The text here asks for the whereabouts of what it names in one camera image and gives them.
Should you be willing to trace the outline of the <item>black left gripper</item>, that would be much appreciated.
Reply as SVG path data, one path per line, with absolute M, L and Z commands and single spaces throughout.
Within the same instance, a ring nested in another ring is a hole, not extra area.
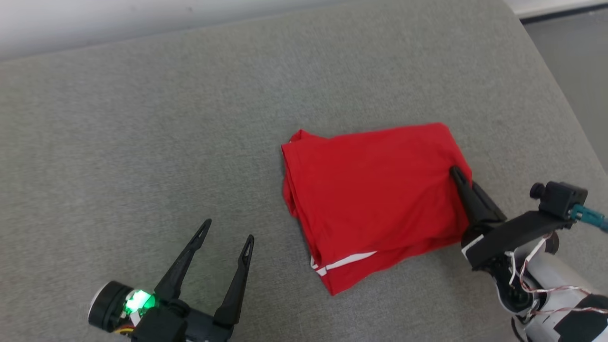
M 206 219 L 185 245 L 150 294 L 117 281 L 110 281 L 95 294 L 87 314 L 88 323 L 131 342 L 227 342 L 239 322 L 255 238 L 247 237 L 237 258 L 237 270 L 214 318 L 191 309 L 178 299 L 196 251 L 211 227 Z

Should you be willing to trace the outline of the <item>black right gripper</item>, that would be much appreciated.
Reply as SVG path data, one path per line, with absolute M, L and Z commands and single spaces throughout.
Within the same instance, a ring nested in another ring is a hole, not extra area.
M 542 211 L 527 211 L 508 221 L 506 215 L 482 187 L 454 165 L 450 176 L 456 185 L 469 226 L 462 236 L 462 253 L 473 270 L 486 266 L 506 251 L 558 229 L 571 227 L 571 219 Z

